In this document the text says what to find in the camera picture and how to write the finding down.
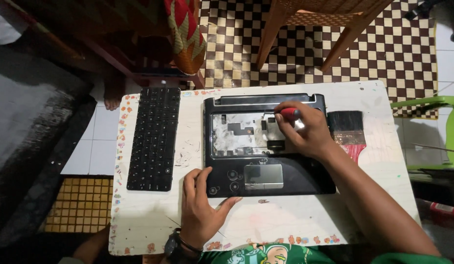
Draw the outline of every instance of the green chair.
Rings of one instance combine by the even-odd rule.
[[[414,99],[409,101],[403,102],[396,102],[391,103],[391,108],[394,107],[403,107],[403,106],[416,106],[426,104],[420,107],[421,112],[425,112],[428,110],[437,109],[440,107],[453,107],[452,112],[448,116],[447,119],[447,141],[445,144],[446,149],[454,150],[454,96],[435,96],[423,99]],[[447,151],[448,159],[450,160],[448,163],[444,163],[442,165],[407,165],[408,170],[418,170],[418,169],[434,169],[434,170],[442,170],[442,169],[449,169],[454,168],[454,152]]]

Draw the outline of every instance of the touchpad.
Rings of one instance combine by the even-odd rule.
[[[247,190],[281,189],[284,187],[281,164],[246,165],[243,173],[245,174],[245,189]]]

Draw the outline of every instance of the black keyboard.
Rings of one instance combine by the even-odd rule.
[[[179,95],[179,88],[142,88],[127,177],[128,190],[170,191]]]

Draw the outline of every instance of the white tile floor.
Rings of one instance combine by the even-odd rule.
[[[452,30],[439,21],[435,34],[437,49],[439,95],[454,95],[454,43],[450,41]],[[126,91],[138,93],[140,87],[128,80]],[[104,174],[113,175],[116,157],[116,134],[119,109],[107,111],[103,104],[103,82],[95,80],[91,95],[97,100],[97,107],[77,144],[62,174]],[[438,120],[395,118],[395,126],[400,138],[403,155],[408,165],[441,164],[447,161],[445,151],[417,147],[412,143],[445,146],[445,124],[451,109],[441,109]]]

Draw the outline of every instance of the green shirt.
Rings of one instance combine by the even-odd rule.
[[[334,264],[316,249],[291,244],[253,244],[232,251],[204,252],[200,263],[212,264]],[[387,253],[376,257],[371,264],[451,264],[432,255]]]

